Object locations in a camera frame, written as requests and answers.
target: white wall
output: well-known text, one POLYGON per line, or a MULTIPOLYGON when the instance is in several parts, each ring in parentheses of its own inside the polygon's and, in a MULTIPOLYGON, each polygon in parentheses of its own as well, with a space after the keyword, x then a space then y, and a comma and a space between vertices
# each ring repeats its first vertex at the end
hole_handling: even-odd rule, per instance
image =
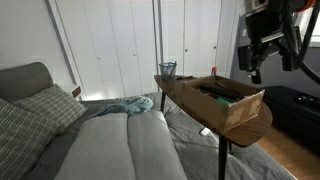
POLYGON ((72 84, 45 0, 1 0, 0 24, 0 69, 40 61, 55 83, 72 84))

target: open box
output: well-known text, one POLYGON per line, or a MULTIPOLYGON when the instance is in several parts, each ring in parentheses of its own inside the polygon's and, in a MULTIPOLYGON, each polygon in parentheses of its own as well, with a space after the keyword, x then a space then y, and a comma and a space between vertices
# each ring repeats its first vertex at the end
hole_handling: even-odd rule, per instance
POLYGON ((183 83, 182 103, 219 133, 224 133, 258 115, 264 90, 220 76, 208 76, 183 83), (239 92, 243 99, 224 104, 198 89, 205 83, 216 84, 239 92))

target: closet door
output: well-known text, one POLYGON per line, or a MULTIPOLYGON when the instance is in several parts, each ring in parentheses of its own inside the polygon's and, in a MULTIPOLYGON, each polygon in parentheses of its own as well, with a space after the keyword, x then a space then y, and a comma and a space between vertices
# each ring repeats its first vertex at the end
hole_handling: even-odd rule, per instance
POLYGON ((56 0, 86 99, 107 98, 82 0, 56 0))
POLYGON ((152 0, 131 1, 142 93, 157 92, 155 29, 152 0))
POLYGON ((140 95, 141 79, 130 0, 110 0, 110 15, 126 96, 140 95))
POLYGON ((107 0, 82 0, 106 98, 124 97, 120 64, 107 0))
POLYGON ((221 0, 185 1, 185 75, 210 75, 215 66, 220 8, 221 0))
POLYGON ((184 1, 161 0, 163 58, 177 61, 176 74, 184 72, 184 1))

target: gray duvet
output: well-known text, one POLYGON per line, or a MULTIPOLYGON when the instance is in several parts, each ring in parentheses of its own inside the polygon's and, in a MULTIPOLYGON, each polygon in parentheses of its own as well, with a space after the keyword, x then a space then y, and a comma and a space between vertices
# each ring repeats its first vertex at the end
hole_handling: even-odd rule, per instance
MULTIPOLYGON (((153 109, 160 107, 161 93, 145 95, 154 101, 153 109)), ((63 135, 56 137, 47 146, 34 168, 23 180, 53 180, 67 155, 77 133, 88 117, 106 104, 116 100, 82 102, 89 109, 72 124, 63 135)), ((169 126, 181 164, 190 180, 217 179, 218 173, 218 136, 210 133, 203 137, 199 134, 203 126, 166 99, 164 115, 169 126)), ((257 144, 247 148, 232 146, 228 154, 226 179, 295 179, 257 144)))

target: plaid pillow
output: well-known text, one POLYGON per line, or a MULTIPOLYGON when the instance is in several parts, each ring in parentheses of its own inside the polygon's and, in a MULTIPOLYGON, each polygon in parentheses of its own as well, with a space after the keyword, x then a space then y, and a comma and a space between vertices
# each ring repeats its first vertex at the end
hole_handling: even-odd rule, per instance
POLYGON ((20 179, 58 131, 56 122, 0 99, 0 179, 20 179))
POLYGON ((64 92, 57 84, 31 97, 15 101, 13 104, 57 122, 60 126, 59 133, 65 131, 87 111, 86 107, 64 92))

